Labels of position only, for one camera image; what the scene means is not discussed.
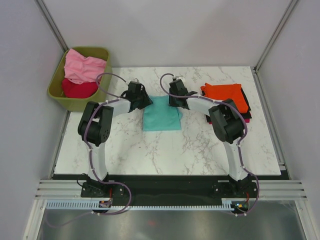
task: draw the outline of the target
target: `laundry basket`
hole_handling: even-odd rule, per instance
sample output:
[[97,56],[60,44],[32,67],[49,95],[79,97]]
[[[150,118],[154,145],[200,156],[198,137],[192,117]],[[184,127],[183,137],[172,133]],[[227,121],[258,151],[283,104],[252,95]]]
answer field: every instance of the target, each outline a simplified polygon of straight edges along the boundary
[[[78,53],[85,57],[95,57],[98,59],[103,59],[106,61],[106,67],[104,69],[104,72],[112,73],[112,67],[110,66],[110,60],[109,60],[109,53],[108,51],[103,47],[89,47],[89,46],[78,46],[73,47],[72,49],[76,50]],[[106,94],[101,91],[100,88],[90,97],[88,98],[70,98],[66,97],[63,89],[62,89],[62,81],[65,78],[65,63],[66,63],[66,55],[69,50],[67,50],[53,77],[50,82],[50,85],[47,89],[48,95],[57,100],[65,109],[71,111],[71,112],[83,112],[87,103],[89,101],[94,102],[104,102],[106,100]],[[100,87],[102,87],[104,90],[108,90],[108,87],[110,85],[111,81],[111,75],[103,75],[100,81]]]

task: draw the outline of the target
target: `pink towel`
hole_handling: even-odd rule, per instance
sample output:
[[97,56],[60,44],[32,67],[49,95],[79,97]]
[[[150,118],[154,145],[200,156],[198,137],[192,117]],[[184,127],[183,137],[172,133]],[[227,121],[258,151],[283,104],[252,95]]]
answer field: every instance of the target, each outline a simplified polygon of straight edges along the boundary
[[84,57],[70,49],[65,56],[64,77],[75,84],[92,83],[106,68],[107,62],[96,57]]

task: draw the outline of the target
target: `orange cloth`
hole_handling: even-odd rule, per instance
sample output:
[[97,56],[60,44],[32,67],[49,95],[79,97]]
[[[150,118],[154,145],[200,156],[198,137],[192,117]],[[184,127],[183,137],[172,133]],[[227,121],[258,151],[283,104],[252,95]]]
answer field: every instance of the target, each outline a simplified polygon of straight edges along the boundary
[[232,99],[241,114],[248,112],[248,105],[241,92],[241,84],[210,85],[205,83],[201,91],[207,98],[222,100]]

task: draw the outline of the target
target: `clothing pile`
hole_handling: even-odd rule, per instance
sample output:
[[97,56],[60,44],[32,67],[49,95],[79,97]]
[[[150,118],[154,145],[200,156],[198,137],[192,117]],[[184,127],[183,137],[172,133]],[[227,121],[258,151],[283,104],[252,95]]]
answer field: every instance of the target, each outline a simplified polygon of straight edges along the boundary
[[102,74],[107,62],[96,57],[85,57],[70,49],[65,56],[62,89],[66,97],[85,99],[97,90],[96,78]]
[[[204,86],[201,86],[201,91],[203,96],[210,99],[221,101],[232,99],[245,122],[249,123],[252,119],[251,108],[241,84],[210,85],[205,83]],[[209,116],[206,116],[206,120],[211,124]]]

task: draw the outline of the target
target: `teal towel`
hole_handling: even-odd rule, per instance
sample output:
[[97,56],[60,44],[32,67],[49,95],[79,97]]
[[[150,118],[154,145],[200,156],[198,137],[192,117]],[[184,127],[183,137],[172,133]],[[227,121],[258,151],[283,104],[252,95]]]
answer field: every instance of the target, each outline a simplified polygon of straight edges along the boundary
[[183,114],[178,108],[169,106],[169,96],[150,96],[153,104],[143,112],[143,131],[181,130],[180,119]]

